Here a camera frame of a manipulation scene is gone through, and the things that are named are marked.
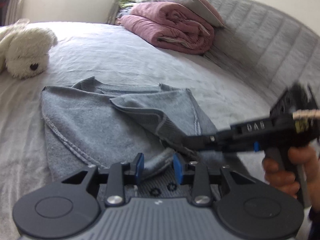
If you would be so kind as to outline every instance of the pink comforter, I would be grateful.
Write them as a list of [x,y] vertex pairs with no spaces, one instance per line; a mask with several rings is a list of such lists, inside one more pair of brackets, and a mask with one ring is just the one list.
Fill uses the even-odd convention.
[[145,2],[130,14],[121,17],[121,25],[155,47],[202,54],[212,45],[213,27],[183,5]]

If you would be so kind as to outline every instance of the white stuffed dog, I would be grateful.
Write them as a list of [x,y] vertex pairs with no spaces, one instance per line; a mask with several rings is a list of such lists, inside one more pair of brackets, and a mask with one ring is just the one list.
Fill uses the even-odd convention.
[[48,28],[27,24],[19,20],[0,31],[0,72],[7,68],[13,77],[29,78],[46,70],[57,37]]

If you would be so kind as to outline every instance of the metal screw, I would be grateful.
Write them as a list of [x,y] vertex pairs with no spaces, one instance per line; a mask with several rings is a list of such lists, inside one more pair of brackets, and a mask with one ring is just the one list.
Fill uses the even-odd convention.
[[123,201],[123,198],[120,196],[110,196],[107,198],[109,204],[120,204]]
[[134,196],[137,197],[138,196],[138,186],[137,185],[133,185],[133,192],[134,192]]
[[160,204],[162,204],[162,203],[163,203],[162,200],[157,200],[157,201],[155,201],[155,204],[156,204],[156,205],[160,205]]
[[208,204],[210,201],[210,198],[208,196],[196,196],[195,197],[195,202],[197,204]]

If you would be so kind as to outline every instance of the round black pad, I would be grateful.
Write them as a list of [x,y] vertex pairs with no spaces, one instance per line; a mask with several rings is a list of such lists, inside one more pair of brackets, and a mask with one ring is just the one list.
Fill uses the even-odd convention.
[[81,185],[53,183],[23,196],[12,216],[21,234],[58,239],[83,231],[99,213],[98,202]]
[[44,198],[36,204],[36,212],[44,218],[64,217],[71,212],[72,208],[72,201],[63,197]]
[[216,203],[216,212],[228,229],[244,239],[290,238],[304,217],[296,199],[260,181],[232,185]]
[[244,210],[256,218],[272,218],[279,215],[281,206],[270,198],[256,197],[244,203]]

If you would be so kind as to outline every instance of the stuffed toy nose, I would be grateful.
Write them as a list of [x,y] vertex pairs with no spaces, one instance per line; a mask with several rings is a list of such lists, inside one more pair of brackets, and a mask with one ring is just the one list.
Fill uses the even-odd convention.
[[36,64],[31,64],[31,65],[30,65],[30,69],[31,69],[31,70],[36,70],[36,69],[38,68],[38,66],[39,66],[38,63],[36,63]]

